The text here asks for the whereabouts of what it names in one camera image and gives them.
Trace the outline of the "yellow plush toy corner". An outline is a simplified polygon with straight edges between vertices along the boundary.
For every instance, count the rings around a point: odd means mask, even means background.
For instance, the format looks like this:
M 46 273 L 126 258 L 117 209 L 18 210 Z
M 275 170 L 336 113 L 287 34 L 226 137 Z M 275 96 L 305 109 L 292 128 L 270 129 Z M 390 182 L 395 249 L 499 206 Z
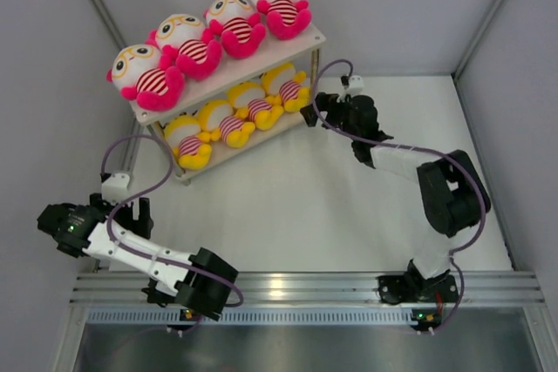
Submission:
M 297 71 L 292 63 L 285 63 L 265 71 L 261 77 L 262 88 L 274 105 L 281 105 L 288 113 L 299 112 L 310 103 L 310 88 L 303 84 L 304 71 Z

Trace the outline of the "pink plush toy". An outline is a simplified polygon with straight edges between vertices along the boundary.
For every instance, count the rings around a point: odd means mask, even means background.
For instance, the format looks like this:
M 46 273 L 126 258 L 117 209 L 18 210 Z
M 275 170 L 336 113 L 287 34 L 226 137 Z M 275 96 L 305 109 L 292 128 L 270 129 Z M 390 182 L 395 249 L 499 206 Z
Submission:
M 196 81 L 211 76 L 221 63 L 221 44 L 193 15 L 167 17 L 150 32 L 146 42 L 157 47 L 187 78 Z
M 308 0 L 250 0 L 265 16 L 269 32 L 280 40 L 297 37 L 311 24 Z
M 105 78 L 125 100 L 152 112 L 175 107 L 186 85 L 173 60 L 150 44 L 123 48 Z
M 234 59 L 253 55 L 266 37 L 260 14 L 248 0 L 215 0 L 203 16 L 224 51 Z

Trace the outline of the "yellow plush toy floor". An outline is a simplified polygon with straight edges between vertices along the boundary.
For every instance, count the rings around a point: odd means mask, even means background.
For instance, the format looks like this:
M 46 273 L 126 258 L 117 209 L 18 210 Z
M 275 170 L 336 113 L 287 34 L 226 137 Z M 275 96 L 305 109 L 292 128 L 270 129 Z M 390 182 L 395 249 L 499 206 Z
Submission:
M 255 131 L 255 124 L 236 115 L 233 106 L 224 99 L 211 100 L 196 113 L 201 129 L 211 141 L 222 140 L 231 148 L 242 148 Z

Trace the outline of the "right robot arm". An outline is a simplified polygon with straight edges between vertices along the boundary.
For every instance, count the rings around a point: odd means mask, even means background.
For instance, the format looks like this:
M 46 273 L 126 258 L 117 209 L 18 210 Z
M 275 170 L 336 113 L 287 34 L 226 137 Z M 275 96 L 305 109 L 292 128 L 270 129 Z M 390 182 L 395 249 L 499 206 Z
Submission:
M 381 301 L 390 305 L 455 302 L 456 282 L 450 273 L 452 239 L 478 225 L 491 208 L 469 155 L 462 150 L 430 154 L 394 144 L 380 128 L 373 99 L 365 95 L 340 98 L 320 92 L 300 113 L 308 126 L 320 124 L 348 135 L 358 162 L 418 186 L 427 222 L 425 239 L 402 274 L 379 278 Z

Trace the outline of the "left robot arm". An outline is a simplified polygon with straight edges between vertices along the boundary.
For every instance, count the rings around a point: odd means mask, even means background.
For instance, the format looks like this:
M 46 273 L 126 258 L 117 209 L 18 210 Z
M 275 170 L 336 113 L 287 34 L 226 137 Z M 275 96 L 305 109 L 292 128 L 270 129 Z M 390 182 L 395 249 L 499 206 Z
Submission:
M 224 308 L 244 302 L 235 285 L 238 271 L 216 253 L 204 247 L 185 253 L 150 240 L 148 198 L 139 200 L 138 219 L 133 204 L 114 205 L 99 193 L 91 194 L 87 205 L 51 204 L 38 216 L 37 228 L 71 257 L 117 261 L 147 275 L 142 292 L 160 307 L 178 304 L 217 321 Z

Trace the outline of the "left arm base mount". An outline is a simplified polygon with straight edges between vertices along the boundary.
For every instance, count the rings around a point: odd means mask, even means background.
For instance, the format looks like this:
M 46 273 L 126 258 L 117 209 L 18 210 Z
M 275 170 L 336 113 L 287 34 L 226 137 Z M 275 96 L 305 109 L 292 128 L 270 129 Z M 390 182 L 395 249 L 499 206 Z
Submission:
M 170 304 L 181 305 L 186 308 L 192 307 L 194 286 L 183 280 L 163 281 L 150 278 L 146 287 L 141 289 L 146 295 L 148 303 L 166 307 Z

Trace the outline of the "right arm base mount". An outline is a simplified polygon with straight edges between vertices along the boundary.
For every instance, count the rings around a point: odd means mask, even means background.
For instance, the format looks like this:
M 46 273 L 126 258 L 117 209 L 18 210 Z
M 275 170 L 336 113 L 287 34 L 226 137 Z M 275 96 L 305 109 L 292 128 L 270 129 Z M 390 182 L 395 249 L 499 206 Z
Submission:
M 440 275 L 423 280 L 409 274 L 387 274 L 378 277 L 379 299 L 389 305 L 402 303 L 454 303 L 458 299 L 458 287 L 455 278 Z

